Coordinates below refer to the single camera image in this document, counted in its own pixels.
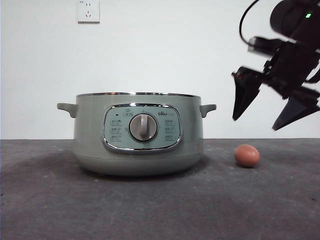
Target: electrical socket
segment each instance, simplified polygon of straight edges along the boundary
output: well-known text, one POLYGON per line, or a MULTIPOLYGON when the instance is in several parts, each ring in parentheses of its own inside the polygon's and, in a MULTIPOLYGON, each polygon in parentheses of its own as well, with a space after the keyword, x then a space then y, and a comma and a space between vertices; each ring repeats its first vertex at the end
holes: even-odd
POLYGON ((78 24, 100 23, 100 1, 78 0, 77 16, 78 24))

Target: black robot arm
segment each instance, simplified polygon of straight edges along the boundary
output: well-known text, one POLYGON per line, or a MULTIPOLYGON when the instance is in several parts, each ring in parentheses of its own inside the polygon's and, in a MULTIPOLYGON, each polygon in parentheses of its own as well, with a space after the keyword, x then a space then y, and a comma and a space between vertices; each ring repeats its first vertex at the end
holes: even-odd
POLYGON ((278 130, 320 110, 317 106, 320 93, 302 86, 320 80, 320 70, 307 79, 320 59, 320 4, 314 0, 283 0, 274 8, 270 24, 273 30, 295 42, 257 36, 248 41, 250 52, 271 59, 265 63, 262 72, 242 66, 232 73, 236 88, 233 119, 237 120, 248 108, 261 84, 267 84, 283 99, 288 99, 272 127, 278 130))

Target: cable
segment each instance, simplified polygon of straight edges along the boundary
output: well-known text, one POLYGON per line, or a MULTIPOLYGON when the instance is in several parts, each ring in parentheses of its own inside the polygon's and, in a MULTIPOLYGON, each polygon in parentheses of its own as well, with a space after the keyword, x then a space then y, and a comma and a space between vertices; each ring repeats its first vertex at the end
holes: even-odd
POLYGON ((247 15, 247 13, 249 12, 249 10, 257 3, 259 2, 259 0, 255 0, 253 3, 251 3, 251 5, 244 11, 242 18, 240 20, 240 25, 239 25, 239 33, 240 33, 240 37, 242 39, 242 41, 244 41, 247 45, 252 46, 247 40, 245 40, 244 36, 242 35, 242 24, 244 22, 244 19, 247 15))

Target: brown egg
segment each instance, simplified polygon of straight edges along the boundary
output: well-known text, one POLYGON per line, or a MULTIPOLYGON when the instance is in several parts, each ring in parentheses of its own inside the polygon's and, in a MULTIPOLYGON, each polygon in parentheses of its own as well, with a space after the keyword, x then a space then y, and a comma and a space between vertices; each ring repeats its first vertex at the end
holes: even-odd
POLYGON ((254 146, 244 144, 235 149, 234 158, 239 165, 253 168, 259 162, 260 154, 254 146))

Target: sage green pot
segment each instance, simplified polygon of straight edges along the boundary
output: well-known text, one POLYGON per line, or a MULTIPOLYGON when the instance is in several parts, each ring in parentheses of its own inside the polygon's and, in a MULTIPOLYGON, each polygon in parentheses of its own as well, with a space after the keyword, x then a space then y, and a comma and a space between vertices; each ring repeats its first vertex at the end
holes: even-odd
POLYGON ((58 103, 74 122, 78 164, 115 176, 169 174, 203 154, 202 118, 216 105, 194 95, 149 92, 89 93, 58 103))

